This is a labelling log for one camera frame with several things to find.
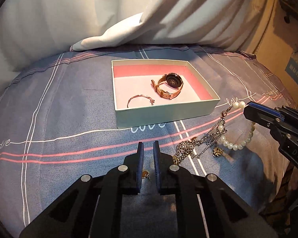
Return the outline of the blue plaid bed sheet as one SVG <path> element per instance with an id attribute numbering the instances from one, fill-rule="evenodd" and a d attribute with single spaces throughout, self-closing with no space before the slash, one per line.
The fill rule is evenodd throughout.
<path id="1" fill-rule="evenodd" d="M 111 62 L 184 60 L 220 97 L 207 116 L 119 130 Z M 150 175 L 137 196 L 123 199 L 122 237 L 176 237 L 174 196 L 157 193 L 152 145 L 174 154 L 177 144 L 203 136 L 235 101 L 268 107 L 295 102 L 253 55 L 201 46 L 125 46 L 63 52 L 33 63 L 0 93 L 0 221 L 12 237 L 83 174 L 106 174 L 145 145 Z"/>

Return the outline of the gold pendant charm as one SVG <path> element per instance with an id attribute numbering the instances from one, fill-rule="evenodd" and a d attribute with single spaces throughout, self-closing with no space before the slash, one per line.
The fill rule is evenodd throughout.
<path id="1" fill-rule="evenodd" d="M 220 147 L 214 147 L 213 148 L 213 156 L 215 158 L 220 157 L 223 154 L 223 152 L 224 152 L 224 150 L 222 148 L 220 148 Z"/>

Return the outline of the green box pink interior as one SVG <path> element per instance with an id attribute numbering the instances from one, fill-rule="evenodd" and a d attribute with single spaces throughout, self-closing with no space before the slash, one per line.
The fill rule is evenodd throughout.
<path id="1" fill-rule="evenodd" d="M 119 129 L 209 115 L 220 101 L 188 61 L 124 59 L 111 67 Z"/>

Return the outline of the white curtain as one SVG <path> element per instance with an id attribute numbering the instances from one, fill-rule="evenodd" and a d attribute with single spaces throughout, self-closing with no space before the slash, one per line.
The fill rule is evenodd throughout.
<path id="1" fill-rule="evenodd" d="M 253 52 L 274 0 L 0 0 L 0 91 L 39 59 L 123 44 Z"/>

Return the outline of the brown leather strap watch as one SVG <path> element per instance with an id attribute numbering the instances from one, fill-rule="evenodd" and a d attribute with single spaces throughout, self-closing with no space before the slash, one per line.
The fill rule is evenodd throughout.
<path id="1" fill-rule="evenodd" d="M 154 80 L 151 80 L 151 83 L 152 83 L 152 87 L 153 87 L 154 91 L 161 98 L 167 99 L 167 100 L 172 100 L 175 97 L 177 97 L 180 94 L 180 92 L 184 86 L 184 82 L 183 82 L 182 78 L 180 77 L 180 75 L 178 75 L 176 73 L 164 74 L 157 82 L 155 82 Z M 162 84 L 166 84 L 170 88 L 175 89 L 175 92 L 170 93 L 168 91 L 163 90 L 160 87 Z"/>

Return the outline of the small gold earring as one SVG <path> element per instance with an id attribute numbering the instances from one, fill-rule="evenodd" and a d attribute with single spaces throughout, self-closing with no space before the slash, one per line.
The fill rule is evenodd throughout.
<path id="1" fill-rule="evenodd" d="M 149 176 L 150 176 L 150 172 L 148 170 L 142 171 L 142 174 L 141 174 L 142 179 L 149 178 Z"/>

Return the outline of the rose gold bangle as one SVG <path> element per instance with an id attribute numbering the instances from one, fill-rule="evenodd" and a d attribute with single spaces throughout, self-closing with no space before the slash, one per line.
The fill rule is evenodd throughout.
<path id="1" fill-rule="evenodd" d="M 126 107 L 127 108 L 134 108 L 134 107 L 142 107 L 142 106 L 146 106 L 146 105 L 151 105 L 153 106 L 155 103 L 155 100 L 153 98 L 151 98 L 150 96 L 147 95 L 135 95 L 132 96 L 127 104 Z"/>

